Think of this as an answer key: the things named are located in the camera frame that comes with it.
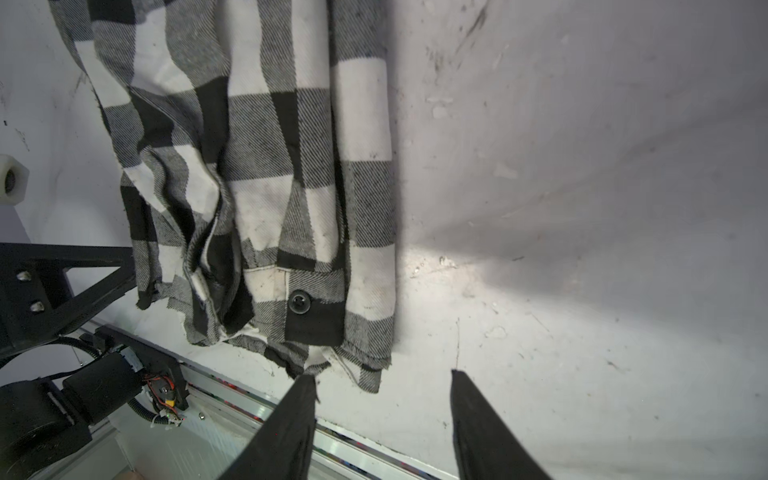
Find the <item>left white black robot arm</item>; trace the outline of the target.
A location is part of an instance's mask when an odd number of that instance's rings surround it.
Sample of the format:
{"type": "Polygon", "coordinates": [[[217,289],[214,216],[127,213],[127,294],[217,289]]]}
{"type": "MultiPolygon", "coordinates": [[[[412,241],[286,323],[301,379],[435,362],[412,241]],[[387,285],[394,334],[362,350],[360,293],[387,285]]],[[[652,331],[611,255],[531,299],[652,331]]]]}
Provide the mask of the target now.
{"type": "MultiPolygon", "coordinates": [[[[128,247],[4,243],[1,363],[41,346],[92,346],[71,333],[136,285],[128,247]]],[[[96,353],[64,375],[1,388],[1,476],[28,479],[79,451],[91,426],[134,399],[140,376],[118,353],[96,353]]]]}

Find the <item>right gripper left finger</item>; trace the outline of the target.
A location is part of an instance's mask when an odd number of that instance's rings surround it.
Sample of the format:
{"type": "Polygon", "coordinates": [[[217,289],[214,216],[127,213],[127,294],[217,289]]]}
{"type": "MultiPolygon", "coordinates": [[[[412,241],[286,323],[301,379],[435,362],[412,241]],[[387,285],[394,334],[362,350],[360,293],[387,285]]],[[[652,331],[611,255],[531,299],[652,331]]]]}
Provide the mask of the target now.
{"type": "Polygon", "coordinates": [[[316,381],[299,376],[220,479],[307,479],[316,428],[316,381]]]}

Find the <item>black white checkered shirt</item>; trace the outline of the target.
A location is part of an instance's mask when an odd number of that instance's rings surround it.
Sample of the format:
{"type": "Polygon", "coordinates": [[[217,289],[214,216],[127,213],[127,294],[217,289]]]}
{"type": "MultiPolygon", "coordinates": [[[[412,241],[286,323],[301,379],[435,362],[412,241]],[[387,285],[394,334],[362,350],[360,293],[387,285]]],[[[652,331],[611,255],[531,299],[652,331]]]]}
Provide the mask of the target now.
{"type": "Polygon", "coordinates": [[[381,1],[54,1],[122,171],[141,309],[375,393],[395,330],[381,1]]]}

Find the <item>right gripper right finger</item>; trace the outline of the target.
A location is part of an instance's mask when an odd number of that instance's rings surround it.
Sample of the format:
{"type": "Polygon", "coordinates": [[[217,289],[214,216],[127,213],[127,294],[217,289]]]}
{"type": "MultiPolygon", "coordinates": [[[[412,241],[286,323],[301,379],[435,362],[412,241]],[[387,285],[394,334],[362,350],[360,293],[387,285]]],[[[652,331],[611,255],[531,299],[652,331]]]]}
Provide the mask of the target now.
{"type": "Polygon", "coordinates": [[[464,371],[452,371],[450,408],[461,479],[551,479],[464,371]]]}

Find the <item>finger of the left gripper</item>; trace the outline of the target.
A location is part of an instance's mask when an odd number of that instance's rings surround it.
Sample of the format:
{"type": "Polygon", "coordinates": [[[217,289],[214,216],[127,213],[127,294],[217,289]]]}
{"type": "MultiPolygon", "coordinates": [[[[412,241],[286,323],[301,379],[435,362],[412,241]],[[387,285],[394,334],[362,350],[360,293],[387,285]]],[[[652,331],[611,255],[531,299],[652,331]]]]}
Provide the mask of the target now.
{"type": "Polygon", "coordinates": [[[69,334],[136,286],[130,247],[1,245],[1,358],[69,334]],[[112,272],[75,294],[71,269],[112,272]]]}

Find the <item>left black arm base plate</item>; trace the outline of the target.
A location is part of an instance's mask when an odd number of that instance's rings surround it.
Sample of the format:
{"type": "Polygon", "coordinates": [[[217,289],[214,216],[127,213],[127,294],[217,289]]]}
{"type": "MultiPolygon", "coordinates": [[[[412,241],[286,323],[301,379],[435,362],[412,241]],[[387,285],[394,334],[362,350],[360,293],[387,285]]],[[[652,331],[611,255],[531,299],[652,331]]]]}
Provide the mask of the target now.
{"type": "Polygon", "coordinates": [[[150,342],[140,340],[116,327],[104,325],[95,330],[104,345],[123,345],[131,348],[150,378],[163,378],[174,394],[174,407],[185,411],[189,408],[187,381],[180,363],[175,357],[150,342]]]}

